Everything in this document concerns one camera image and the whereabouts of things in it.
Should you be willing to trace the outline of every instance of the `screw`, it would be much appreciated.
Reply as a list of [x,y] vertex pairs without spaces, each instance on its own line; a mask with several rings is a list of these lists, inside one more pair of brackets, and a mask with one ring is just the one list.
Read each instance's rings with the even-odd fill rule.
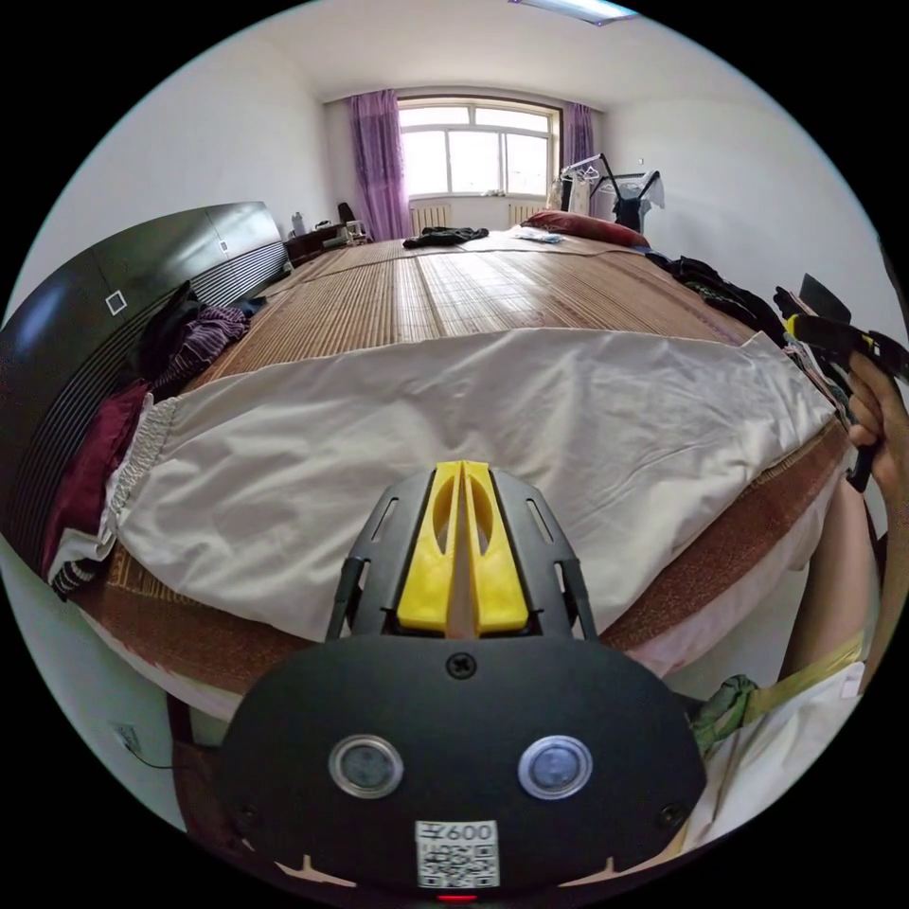
[[240,830],[249,830],[258,820],[258,811],[252,805],[244,805],[237,812],[237,827]]
[[656,822],[660,827],[678,827],[679,824],[682,823],[684,815],[685,812],[683,811],[682,806],[677,802],[672,802],[660,811]]
[[445,664],[453,679],[469,679],[476,672],[476,660],[469,653],[456,653]]

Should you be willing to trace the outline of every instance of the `white sheet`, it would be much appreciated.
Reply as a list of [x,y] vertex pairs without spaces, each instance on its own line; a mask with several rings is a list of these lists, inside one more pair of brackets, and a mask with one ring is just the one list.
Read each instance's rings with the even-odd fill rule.
[[764,335],[734,348],[527,329],[375,348],[155,405],[117,533],[178,593],[321,640],[382,491],[438,461],[489,461],[546,497],[602,632],[832,415]]

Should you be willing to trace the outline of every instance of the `white fabric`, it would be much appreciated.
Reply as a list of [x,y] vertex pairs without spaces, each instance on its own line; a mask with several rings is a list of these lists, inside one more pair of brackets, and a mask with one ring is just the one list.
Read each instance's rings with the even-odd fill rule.
[[690,618],[627,651],[627,655],[664,678],[719,644],[774,591],[784,572],[800,571],[808,563],[821,539],[830,500],[845,469],[844,465],[833,472],[782,540],[750,571]]
[[104,508],[101,511],[98,520],[98,532],[94,535],[82,533],[73,527],[65,527],[60,535],[60,544],[57,547],[57,553],[50,569],[47,572],[47,583],[52,583],[57,577],[64,565],[68,561],[80,561],[82,559],[92,559],[93,561],[104,561],[114,548],[116,542],[116,522],[111,512],[111,502],[114,497],[114,490],[119,483],[123,469],[133,454],[133,446],[138,436],[139,428],[145,421],[150,408],[154,404],[154,398],[146,395],[142,402],[142,409],[139,412],[139,419],[136,423],[133,438],[127,446],[123,459],[120,461],[116,470],[111,473],[104,487]]
[[848,720],[863,671],[862,663],[841,669],[722,742],[707,760],[707,787],[682,851],[746,824],[784,795]]
[[487,461],[543,493],[602,632],[832,415],[764,335],[735,348],[526,329],[374,348],[156,404],[117,532],[176,592],[322,640],[382,491],[438,461]]
[[577,174],[571,181],[571,195],[568,198],[568,210],[575,215],[590,214],[590,184]]

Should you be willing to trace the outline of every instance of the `window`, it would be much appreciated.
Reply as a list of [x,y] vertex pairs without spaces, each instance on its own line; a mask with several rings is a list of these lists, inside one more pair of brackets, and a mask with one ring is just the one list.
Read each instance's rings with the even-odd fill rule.
[[544,197],[555,175],[557,112],[439,98],[400,105],[410,196],[488,192]]

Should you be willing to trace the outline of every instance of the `pillow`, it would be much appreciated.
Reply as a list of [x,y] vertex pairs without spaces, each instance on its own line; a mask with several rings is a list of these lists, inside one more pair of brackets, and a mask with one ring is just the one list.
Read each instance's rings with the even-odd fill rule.
[[570,211],[538,211],[522,226],[541,227],[554,234],[599,240],[603,243],[614,243],[616,246],[650,246],[645,237],[630,227],[623,227],[621,224],[603,221],[600,218],[591,218],[588,215],[576,215]]

